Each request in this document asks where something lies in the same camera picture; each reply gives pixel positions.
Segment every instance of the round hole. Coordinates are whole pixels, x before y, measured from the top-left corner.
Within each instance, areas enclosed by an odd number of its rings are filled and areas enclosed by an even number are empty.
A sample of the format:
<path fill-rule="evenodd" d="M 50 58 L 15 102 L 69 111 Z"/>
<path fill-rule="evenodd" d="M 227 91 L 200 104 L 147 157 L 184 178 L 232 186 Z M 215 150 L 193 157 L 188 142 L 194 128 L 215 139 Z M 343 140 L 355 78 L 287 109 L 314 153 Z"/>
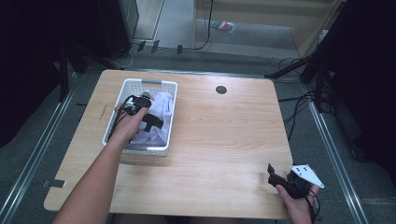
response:
<path fill-rule="evenodd" d="M 227 92 L 227 88 L 225 88 L 225 87 L 223 87 L 223 86 L 217 86 L 217 87 L 216 87 L 216 92 L 217 92 L 218 94 L 224 94 L 224 93 Z"/>

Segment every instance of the basket handle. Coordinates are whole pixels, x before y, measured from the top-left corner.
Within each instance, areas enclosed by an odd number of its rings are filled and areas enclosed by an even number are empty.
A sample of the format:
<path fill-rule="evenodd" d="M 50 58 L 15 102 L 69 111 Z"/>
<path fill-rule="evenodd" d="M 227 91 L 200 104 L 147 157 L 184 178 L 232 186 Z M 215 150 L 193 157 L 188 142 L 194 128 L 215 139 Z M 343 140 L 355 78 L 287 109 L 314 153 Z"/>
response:
<path fill-rule="evenodd" d="M 149 84 L 149 85 L 162 85 L 163 82 L 159 80 L 151 80 L 151 79 L 142 79 L 143 84 Z"/>

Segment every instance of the metal frame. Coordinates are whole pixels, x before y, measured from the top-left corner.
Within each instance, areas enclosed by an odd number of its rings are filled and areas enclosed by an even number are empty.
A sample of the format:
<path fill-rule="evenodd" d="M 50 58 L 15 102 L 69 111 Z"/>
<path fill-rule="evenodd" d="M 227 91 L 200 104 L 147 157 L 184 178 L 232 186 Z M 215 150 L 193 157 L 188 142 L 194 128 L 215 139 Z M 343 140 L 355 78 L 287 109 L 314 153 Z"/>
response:
<path fill-rule="evenodd" d="M 308 87 L 304 87 L 305 91 L 310 91 Z M 341 189 L 344 192 L 346 198 L 346 203 L 349 206 L 349 210 L 355 220 L 355 223 L 369 223 L 367 216 L 365 215 L 364 209 L 361 206 L 361 199 L 355 190 L 355 187 L 350 180 L 347 170 L 338 154 L 338 149 L 334 141 L 332 140 L 332 135 L 327 128 L 326 121 L 320 114 L 314 103 L 310 103 L 309 107 L 311 109 L 312 115 L 314 117 L 315 123 L 318 126 L 319 133 L 323 139 L 323 143 L 327 149 L 327 152 L 332 162 L 332 167 L 334 168 L 335 174 L 340 183 Z"/>
<path fill-rule="evenodd" d="M 78 75 L 76 73 L 73 74 L 72 81 L 73 84 L 70 92 L 67 93 L 67 95 L 64 97 L 64 100 L 58 103 L 56 106 L 55 111 L 52 114 L 44 132 L 41 134 L 37 144 L 35 145 L 29 160 L 26 162 L 17 181 L 12 186 L 7 196 L 7 200 L 0 210 L 0 223 L 8 224 L 11 222 L 11 219 L 14 216 L 24 193 L 28 189 L 29 184 L 35 175 L 35 171 L 43 159 L 52 136 L 55 134 L 60 120 L 64 116 L 64 112 L 69 106 L 70 100 L 74 94 L 74 90 L 78 84 Z"/>

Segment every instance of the gray carpet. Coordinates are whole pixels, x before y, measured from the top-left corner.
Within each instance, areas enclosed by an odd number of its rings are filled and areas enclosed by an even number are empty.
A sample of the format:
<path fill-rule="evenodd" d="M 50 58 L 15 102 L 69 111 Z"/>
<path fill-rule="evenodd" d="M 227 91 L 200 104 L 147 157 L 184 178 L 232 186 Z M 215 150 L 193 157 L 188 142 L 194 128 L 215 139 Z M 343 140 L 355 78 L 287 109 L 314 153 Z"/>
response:
<path fill-rule="evenodd" d="M 216 72 L 220 73 L 218 75 L 221 76 L 236 77 L 263 78 L 263 74 L 275 72 L 278 69 L 277 64 L 279 62 L 277 59 L 207 52 L 186 51 L 177 55 L 174 50 L 168 49 L 159 49 L 157 53 L 151 54 L 149 48 L 147 48 L 141 52 L 133 50 L 132 54 L 134 63 L 127 68 L 128 70 L 160 69 Z M 87 63 L 89 68 L 86 74 L 80 75 L 70 106 L 50 141 L 48 150 L 12 219 L 12 223 L 49 223 L 56 215 L 54 212 L 46 211 L 43 207 L 48 189 L 42 188 L 41 183 L 43 180 L 55 177 L 64 153 L 78 126 L 78 120 L 84 111 L 84 106 L 77 105 L 77 103 L 88 103 L 100 73 L 104 70 L 102 65 L 89 59 L 87 59 Z M 304 94 L 303 85 L 297 80 L 296 75 L 280 78 L 276 82 L 278 98 L 297 97 Z M 44 104 L 29 118 L 18 136 L 10 144 L 0 149 L 0 202 L 5 201 L 7 191 L 32 152 L 35 143 L 38 141 L 40 131 L 44 129 L 57 104 L 58 96 L 59 90 L 55 90 L 49 95 Z M 280 104 L 284 119 L 292 114 L 294 104 L 295 102 Z M 344 138 L 336 120 L 331 115 L 326 115 L 326 118 L 329 120 L 330 128 L 334 130 L 334 136 L 338 140 L 337 143 L 342 146 L 340 153 L 345 160 L 346 168 L 357 187 L 358 193 L 362 199 L 367 199 L 363 201 L 363 205 L 370 222 L 396 223 L 396 217 L 391 212 L 396 206 L 394 202 L 396 190 L 389 183 L 387 175 L 374 163 L 353 161 L 348 154 L 347 147 L 345 147 Z M 301 164 L 310 164 L 326 185 L 326 189 L 319 194 L 321 212 L 318 223 L 354 223 L 309 108 L 298 114 L 296 126 L 290 139 L 290 149 L 294 161 Z M 265 219 L 242 218 L 241 223 L 275 222 Z M 289 222 L 280 220 L 277 223 Z"/>

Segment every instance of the human arm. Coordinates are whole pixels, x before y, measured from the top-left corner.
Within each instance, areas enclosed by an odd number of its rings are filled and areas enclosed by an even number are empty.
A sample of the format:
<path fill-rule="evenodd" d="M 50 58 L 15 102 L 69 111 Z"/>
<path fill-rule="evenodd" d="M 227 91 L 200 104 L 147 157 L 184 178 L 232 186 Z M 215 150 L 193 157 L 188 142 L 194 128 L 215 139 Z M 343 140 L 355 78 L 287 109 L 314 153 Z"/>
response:
<path fill-rule="evenodd" d="M 288 210 L 290 221 L 293 224 L 310 224 L 311 213 L 308 202 L 302 199 L 292 199 L 288 192 L 281 185 L 276 185 L 276 190 L 280 197 L 282 198 L 284 204 L 286 205 L 286 209 Z M 315 195 L 318 195 L 319 187 L 313 185 L 311 188 L 312 192 Z M 309 202 L 314 204 L 314 197 L 308 196 Z"/>
<path fill-rule="evenodd" d="M 136 135 L 148 112 L 147 108 L 141 108 L 134 116 L 120 120 L 106 146 L 64 202 L 54 223 L 106 222 L 122 150 Z"/>

